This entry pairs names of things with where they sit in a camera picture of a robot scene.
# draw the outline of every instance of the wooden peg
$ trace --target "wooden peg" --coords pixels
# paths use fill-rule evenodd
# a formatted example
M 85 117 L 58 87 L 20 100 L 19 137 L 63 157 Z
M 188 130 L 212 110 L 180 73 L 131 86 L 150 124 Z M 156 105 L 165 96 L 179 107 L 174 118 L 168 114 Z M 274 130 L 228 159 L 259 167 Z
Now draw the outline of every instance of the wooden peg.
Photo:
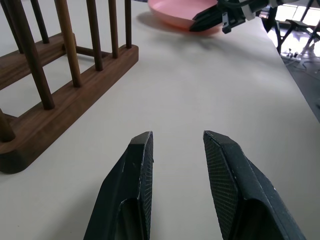
M 31 5 L 33 8 L 33 12 L 35 15 L 35 19 L 36 19 L 36 23 L 38 24 L 39 27 L 39 31 L 42 37 L 42 42 L 44 44 L 48 44 L 49 43 L 49 37 L 48 37 L 48 33 L 47 33 L 47 29 L 46 29 L 46 25 L 44 22 L 44 18 L 42 17 L 42 13 L 41 13 L 41 9 L 39 6 L 39 2 L 38 0 L 30 0 L 31 1 Z
M 81 74 L 77 58 L 76 44 L 72 32 L 67 0 L 54 0 L 61 32 L 63 35 L 65 51 L 68 57 L 73 86 L 81 87 Z
M 132 32 L 131 32 L 131 0 L 124 0 L 125 15 L 125 47 L 132 48 Z
M 96 0 L 86 0 L 86 7 L 88 9 L 88 16 L 89 16 L 95 70 L 102 71 L 104 68 L 102 65 L 102 54 L 101 54 L 101 46 L 100 46 Z
M 19 49 L 19 53 L 23 54 L 24 51 L 22 50 L 22 47 L 21 47 L 21 44 L 20 44 L 20 42 L 19 42 L 19 38 L 18 38 L 17 32 L 16 32 L 16 30 L 15 30 L 14 24 L 12 23 L 12 20 L 11 20 L 11 17 L 10 17 L 10 15 L 9 15 L 7 6 L 6 6 L 6 4 L 5 4 L 5 1 L 4 1 L 4 0 L 0 0 L 0 3 L 1 3 L 2 9 L 3 9 L 5 18 L 6 18 L 6 20 L 8 21 L 9 27 L 10 27 L 10 29 L 11 29 L 11 32 L 12 32 L 13 38 L 14 38 L 14 40 L 15 40 L 15 43 L 16 43 L 18 49 Z
M 44 109 L 55 107 L 21 0 L 4 0 Z
M 109 17 L 110 17 L 112 57 L 114 59 L 117 59 L 119 56 L 119 45 L 118 45 L 116 0 L 109 0 Z

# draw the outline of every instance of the cable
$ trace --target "cable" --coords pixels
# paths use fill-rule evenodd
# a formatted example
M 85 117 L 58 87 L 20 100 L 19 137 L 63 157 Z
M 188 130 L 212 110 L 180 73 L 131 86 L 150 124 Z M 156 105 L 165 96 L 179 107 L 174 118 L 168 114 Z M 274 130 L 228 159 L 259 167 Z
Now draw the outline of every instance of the cable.
M 316 77 L 316 76 L 313 76 L 312 74 L 308 73 L 308 72 L 307 72 L 307 70 L 303 70 L 303 69 L 298 68 L 298 67 L 296 67 L 296 66 L 293 66 L 293 67 L 294 67 L 294 68 L 296 68 L 297 70 L 299 70 L 299 71 L 301 71 L 301 72 L 303 72 L 303 73 L 305 73 L 305 74 L 309 75 L 310 77 L 312 77 L 312 78 L 314 78 L 314 79 L 316 79 L 316 80 L 320 81 L 320 78 L 318 78 L 318 77 Z
M 298 61 L 297 61 L 297 60 L 293 60 L 292 62 L 286 63 L 285 65 L 286 65 L 286 66 L 289 66 L 289 65 L 291 65 L 291 64 L 293 64 L 293 63 L 296 63 L 296 62 L 298 62 Z
M 320 61 L 303 61 L 303 60 L 301 60 L 299 65 L 303 66 L 305 68 L 305 70 L 307 70 L 305 63 L 320 63 Z
M 320 59 L 320 56 L 301 57 L 301 60 L 304 60 L 304 59 Z
M 230 8 L 230 9 L 239 9 L 239 8 L 244 7 L 245 5 L 252 4 L 256 0 L 246 0 L 246 1 L 243 1 L 243 2 L 239 2 L 239 3 L 229 2 L 229 1 L 226 1 L 226 0 L 218 0 L 218 1 L 221 2 L 223 5 L 225 5 L 226 7 Z

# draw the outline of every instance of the floor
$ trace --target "floor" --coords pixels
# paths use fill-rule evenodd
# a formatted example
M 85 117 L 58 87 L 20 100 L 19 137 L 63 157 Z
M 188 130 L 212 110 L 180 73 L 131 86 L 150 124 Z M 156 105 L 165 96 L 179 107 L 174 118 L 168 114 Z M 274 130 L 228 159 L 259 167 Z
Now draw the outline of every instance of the floor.
M 277 46 L 277 36 L 273 29 L 268 36 Z M 293 31 L 281 47 L 281 58 L 320 122 L 320 41 L 312 42 L 309 48 L 304 49 L 308 39 L 307 33 Z M 288 55 L 290 53 L 298 55 L 294 58 Z

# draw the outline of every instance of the window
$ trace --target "window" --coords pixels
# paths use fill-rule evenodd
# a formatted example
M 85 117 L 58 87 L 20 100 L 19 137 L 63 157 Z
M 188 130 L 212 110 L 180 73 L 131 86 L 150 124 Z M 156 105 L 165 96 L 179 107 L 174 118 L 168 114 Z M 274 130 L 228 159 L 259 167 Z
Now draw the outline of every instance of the window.
M 278 6 L 278 11 L 276 12 L 275 19 L 282 22 L 284 22 L 287 19 L 300 21 L 305 10 L 306 10 L 305 6 L 284 4 L 284 5 Z M 320 20 L 320 8 L 310 7 L 302 22 L 310 26 L 316 26 L 319 20 Z

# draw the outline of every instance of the white table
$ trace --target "white table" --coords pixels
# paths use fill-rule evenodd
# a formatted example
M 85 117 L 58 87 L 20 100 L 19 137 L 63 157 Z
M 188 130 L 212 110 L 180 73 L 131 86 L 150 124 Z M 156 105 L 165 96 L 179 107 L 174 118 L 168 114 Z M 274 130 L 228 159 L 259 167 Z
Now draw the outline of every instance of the white table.
M 23 2 L 35 41 L 41 39 Z M 77 43 L 91 47 L 84 0 L 68 0 Z M 49 36 L 60 31 L 53 0 L 41 0 Z M 102 49 L 111 51 L 107 0 L 97 0 Z M 124 4 L 117 1 L 119 44 Z M 139 62 L 30 167 L 0 174 L 3 240 L 80 240 L 100 186 L 130 139 L 153 131 L 151 240 L 220 240 L 202 135 L 240 144 L 273 182 L 307 239 L 320 235 L 320 125 L 267 37 L 260 19 L 196 37 L 170 31 L 132 2 Z M 0 12 L 0 55 L 17 49 Z M 80 69 L 94 64 L 79 56 Z M 44 67 L 51 91 L 71 80 L 66 57 Z M 0 91 L 19 116 L 40 101 L 32 77 Z

